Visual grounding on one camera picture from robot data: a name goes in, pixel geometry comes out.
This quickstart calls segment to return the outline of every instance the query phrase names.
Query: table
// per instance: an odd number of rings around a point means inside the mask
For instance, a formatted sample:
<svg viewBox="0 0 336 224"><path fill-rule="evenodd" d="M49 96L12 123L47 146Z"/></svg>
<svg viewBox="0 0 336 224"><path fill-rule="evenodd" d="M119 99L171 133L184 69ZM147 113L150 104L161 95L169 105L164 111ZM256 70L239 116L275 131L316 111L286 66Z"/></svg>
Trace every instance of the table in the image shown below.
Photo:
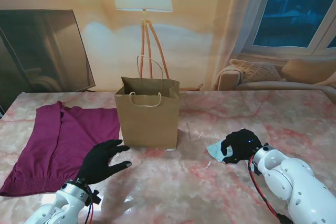
<svg viewBox="0 0 336 224"><path fill-rule="evenodd" d="M242 127L289 156L311 165L316 177L336 195L336 107L320 91L182 92L178 147L175 151L132 148L113 163L130 160L131 168L92 186L102 202L93 223L269 224L278 223L258 196L246 163L224 165L206 146ZM66 106L115 108L113 93L23 93L0 120L0 184L3 183L34 126L36 109L62 101ZM258 182L273 207L286 203ZM0 198L0 223L24 223L54 194ZM84 223L87 208L80 212Z"/></svg>

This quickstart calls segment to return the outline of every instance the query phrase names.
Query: purple cloth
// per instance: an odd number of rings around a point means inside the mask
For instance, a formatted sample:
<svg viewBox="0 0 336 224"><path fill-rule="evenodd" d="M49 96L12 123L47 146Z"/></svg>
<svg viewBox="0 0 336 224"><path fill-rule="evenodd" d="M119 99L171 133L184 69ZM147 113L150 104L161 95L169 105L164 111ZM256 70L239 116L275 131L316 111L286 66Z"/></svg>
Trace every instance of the purple cloth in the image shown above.
<svg viewBox="0 0 336 224"><path fill-rule="evenodd" d="M0 195L57 191L75 178L94 145L119 138L119 127L116 109L68 108L61 102L37 109L33 132Z"/></svg>

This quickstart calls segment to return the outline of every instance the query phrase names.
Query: lamp leg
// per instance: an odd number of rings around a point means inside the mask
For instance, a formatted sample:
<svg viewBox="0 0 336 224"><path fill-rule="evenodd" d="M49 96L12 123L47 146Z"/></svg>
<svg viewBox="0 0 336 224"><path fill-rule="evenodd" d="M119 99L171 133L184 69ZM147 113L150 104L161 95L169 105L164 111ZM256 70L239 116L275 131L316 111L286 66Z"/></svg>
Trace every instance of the lamp leg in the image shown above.
<svg viewBox="0 0 336 224"><path fill-rule="evenodd" d="M150 19L146 19L146 22L149 24L149 27L150 27L151 30L152 30L152 33L153 33L153 35L154 35L156 44L158 45L158 48L159 48L159 51L160 51L160 55L161 55L161 59L162 59L163 67L164 67L164 71L165 71L165 73L166 73L167 79L169 79L169 74L168 74L168 70L167 70L167 65L166 65L166 62L165 62L165 60L164 60L163 51L162 51L162 48L161 48L161 45L160 45L160 42L159 42L159 38L158 38L158 36L156 35L156 32L155 32L155 30L154 30L154 27L153 27L153 25L152 25L151 20L150 20Z"/></svg>
<svg viewBox="0 0 336 224"><path fill-rule="evenodd" d="M151 53L151 42L149 40L149 32L148 32L148 27L147 23L145 23L145 32L146 32L146 39L147 39L147 45L148 45L148 57L152 59L152 53ZM149 60L149 71L151 74L151 79L153 79L153 70L152 70L152 61Z"/></svg>
<svg viewBox="0 0 336 224"><path fill-rule="evenodd" d="M144 20L141 20L141 55L144 54L145 51L145 28L144 28ZM140 77L142 77L142 69L143 69L143 56L141 56L140 61Z"/></svg>

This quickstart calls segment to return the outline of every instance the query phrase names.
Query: beige sofa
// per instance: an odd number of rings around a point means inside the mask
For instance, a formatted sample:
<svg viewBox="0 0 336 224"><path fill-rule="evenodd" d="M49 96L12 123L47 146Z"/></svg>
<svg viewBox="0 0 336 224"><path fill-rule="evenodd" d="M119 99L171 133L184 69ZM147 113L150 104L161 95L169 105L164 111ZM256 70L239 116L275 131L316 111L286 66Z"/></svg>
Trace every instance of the beige sofa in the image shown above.
<svg viewBox="0 0 336 224"><path fill-rule="evenodd" d="M215 90L320 90L336 104L336 89L313 85L328 79L336 71L336 58L323 60L289 60L284 66L274 65L287 81L242 83L243 73L230 66L218 77Z"/></svg>

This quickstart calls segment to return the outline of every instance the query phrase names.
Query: paper bag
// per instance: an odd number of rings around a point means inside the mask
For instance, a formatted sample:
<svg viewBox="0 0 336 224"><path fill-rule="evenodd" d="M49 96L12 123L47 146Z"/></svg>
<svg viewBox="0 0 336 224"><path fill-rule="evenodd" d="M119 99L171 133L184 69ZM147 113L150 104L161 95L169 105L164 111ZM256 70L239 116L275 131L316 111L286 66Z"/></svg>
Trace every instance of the paper bag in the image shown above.
<svg viewBox="0 0 336 224"><path fill-rule="evenodd" d="M175 149L180 83L163 79L121 79L124 87L114 97L125 145Z"/></svg>

